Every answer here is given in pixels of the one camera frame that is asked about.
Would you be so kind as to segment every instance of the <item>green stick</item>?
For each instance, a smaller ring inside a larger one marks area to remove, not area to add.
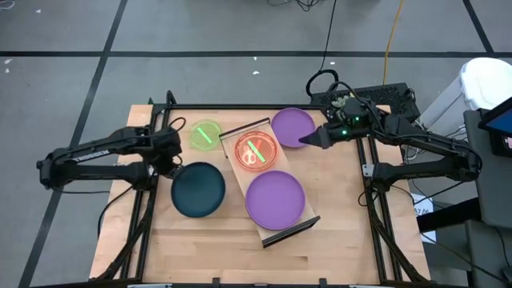
[[[258,149],[254,147],[253,143],[251,141],[248,141],[247,144],[249,144],[250,148],[256,153],[256,155],[262,161],[262,163],[265,163],[264,157],[259,153]]]
[[[198,131],[199,133],[201,133],[201,135],[208,141],[209,144],[211,144],[211,140],[210,140],[210,137],[208,137],[208,135],[206,135],[205,131],[203,131],[201,129],[201,127],[198,127]]]

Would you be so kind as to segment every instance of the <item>dark teal bowl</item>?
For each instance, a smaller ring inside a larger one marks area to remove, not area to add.
[[[221,205],[225,193],[226,183],[221,171],[205,162],[184,166],[170,187],[176,209],[192,218],[212,214]]]

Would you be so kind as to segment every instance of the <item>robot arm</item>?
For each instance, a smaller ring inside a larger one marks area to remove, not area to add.
[[[180,164],[174,163],[173,157],[182,152],[180,143],[172,127],[156,133],[148,126],[121,128],[107,138],[54,150],[37,162],[39,180],[47,189],[60,190],[74,180],[122,179],[136,190],[146,190],[151,167],[165,177],[174,176]],[[126,166],[79,165],[110,154],[139,154],[142,161]]]
[[[389,163],[364,165],[365,177],[371,178],[378,189],[388,191],[397,180],[412,178],[444,176],[469,182],[480,173],[482,160],[465,141],[419,129],[400,116],[378,109],[375,103],[365,98],[352,97],[343,99],[341,105],[334,104],[339,107],[328,109],[330,122],[301,138],[300,142],[327,149],[336,142],[373,135],[387,145],[408,145],[444,156],[439,161],[402,166]]]

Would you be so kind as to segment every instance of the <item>purple plate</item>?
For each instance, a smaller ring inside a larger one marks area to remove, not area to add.
[[[250,183],[246,193],[249,216],[268,230],[293,226],[302,216],[305,204],[301,183],[283,171],[261,173]]]
[[[314,132],[314,122],[304,110],[286,108],[272,119],[272,130],[281,145],[292,148],[304,146],[298,140]]]

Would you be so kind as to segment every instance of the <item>yellow cable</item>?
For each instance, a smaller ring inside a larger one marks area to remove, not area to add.
[[[400,0],[400,5],[398,6],[397,14],[396,14],[396,16],[394,16],[393,28],[391,28],[390,39],[387,42],[386,56],[384,56],[384,77],[382,78],[383,85],[386,84],[386,78],[387,78],[387,56],[390,53],[391,42],[393,41],[393,36],[394,36],[394,28],[396,28],[396,26],[397,26],[398,17],[400,17],[400,12],[402,11],[402,6],[403,6],[403,0]]]

